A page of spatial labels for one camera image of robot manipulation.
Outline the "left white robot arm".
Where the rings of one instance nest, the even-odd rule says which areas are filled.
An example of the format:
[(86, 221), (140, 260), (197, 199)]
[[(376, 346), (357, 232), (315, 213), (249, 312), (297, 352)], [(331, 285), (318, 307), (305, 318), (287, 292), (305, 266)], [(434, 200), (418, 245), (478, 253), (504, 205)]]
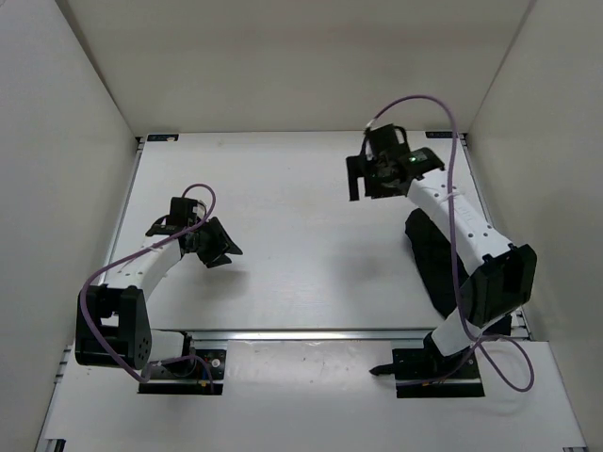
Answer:
[(137, 374), (147, 365), (165, 363), (177, 375), (196, 366), (197, 351), (187, 333), (151, 329), (147, 302), (161, 280), (187, 254), (208, 267), (227, 265), (241, 255), (218, 218), (158, 247), (153, 241), (176, 233), (176, 226), (154, 225), (141, 250), (117, 264), (102, 284), (80, 291), (75, 333), (75, 358), (82, 365), (121, 367)]

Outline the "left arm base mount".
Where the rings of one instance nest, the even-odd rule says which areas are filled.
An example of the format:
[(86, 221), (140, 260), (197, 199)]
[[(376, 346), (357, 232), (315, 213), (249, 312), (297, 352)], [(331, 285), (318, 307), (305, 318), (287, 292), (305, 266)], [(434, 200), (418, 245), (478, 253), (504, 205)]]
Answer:
[(205, 341), (190, 332), (183, 336), (182, 355), (195, 354), (198, 359), (177, 363), (156, 363), (140, 383), (139, 395), (154, 396), (221, 396), (227, 364), (227, 345), (223, 341)]

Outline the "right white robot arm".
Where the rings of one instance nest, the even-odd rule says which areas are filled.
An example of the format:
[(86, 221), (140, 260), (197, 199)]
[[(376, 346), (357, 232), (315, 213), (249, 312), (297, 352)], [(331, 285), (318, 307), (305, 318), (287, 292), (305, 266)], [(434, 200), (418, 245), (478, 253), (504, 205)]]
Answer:
[(372, 369), (406, 373), (417, 384), (452, 376), (473, 351), (506, 333), (513, 311), (527, 303), (537, 256), (498, 232), (453, 186), (429, 148), (392, 145), (346, 159), (350, 200), (403, 196), (415, 205), (405, 233), (419, 276), (444, 321), (428, 333), (409, 363)]

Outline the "black pleated skirt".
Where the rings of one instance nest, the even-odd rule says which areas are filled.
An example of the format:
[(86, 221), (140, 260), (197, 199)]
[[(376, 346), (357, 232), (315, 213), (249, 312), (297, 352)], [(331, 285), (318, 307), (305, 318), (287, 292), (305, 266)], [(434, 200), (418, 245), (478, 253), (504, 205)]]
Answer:
[[(405, 233), (432, 306), (446, 319), (457, 308), (450, 243), (420, 208), (406, 219)], [(460, 256), (457, 256), (457, 267), (466, 320), (476, 326), (480, 315), (485, 313), (485, 295), (478, 292), (476, 278), (468, 275)]]

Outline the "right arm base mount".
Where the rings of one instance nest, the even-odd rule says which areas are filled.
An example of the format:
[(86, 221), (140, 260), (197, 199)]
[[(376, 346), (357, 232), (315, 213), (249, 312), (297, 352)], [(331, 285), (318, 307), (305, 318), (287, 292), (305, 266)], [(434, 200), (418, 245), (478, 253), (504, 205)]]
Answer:
[(393, 375), (398, 399), (479, 398), (485, 392), (471, 347), (450, 357), (435, 347), (394, 348), (392, 362), (369, 370), (374, 377)]

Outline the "left blue table label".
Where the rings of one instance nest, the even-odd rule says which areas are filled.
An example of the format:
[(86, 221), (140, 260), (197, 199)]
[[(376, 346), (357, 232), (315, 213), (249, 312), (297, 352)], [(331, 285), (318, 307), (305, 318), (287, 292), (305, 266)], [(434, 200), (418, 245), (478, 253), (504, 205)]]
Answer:
[(150, 134), (146, 137), (147, 142), (174, 142), (178, 139), (178, 134)]

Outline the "blue table label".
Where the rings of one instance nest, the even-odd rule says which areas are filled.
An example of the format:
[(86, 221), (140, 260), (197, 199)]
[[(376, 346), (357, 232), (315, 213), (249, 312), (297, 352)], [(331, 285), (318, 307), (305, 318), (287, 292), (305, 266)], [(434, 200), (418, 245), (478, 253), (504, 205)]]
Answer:
[(428, 139), (455, 139), (458, 137), (451, 131), (426, 131), (425, 136)]
[(150, 134), (146, 137), (147, 142), (174, 142), (178, 139), (178, 134)]

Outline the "right blue table label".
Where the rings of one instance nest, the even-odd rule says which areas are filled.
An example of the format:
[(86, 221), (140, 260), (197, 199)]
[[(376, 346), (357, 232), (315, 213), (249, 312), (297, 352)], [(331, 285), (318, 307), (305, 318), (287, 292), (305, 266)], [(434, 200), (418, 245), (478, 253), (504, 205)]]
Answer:
[(455, 139), (458, 137), (451, 131), (426, 131), (425, 136), (428, 139)]

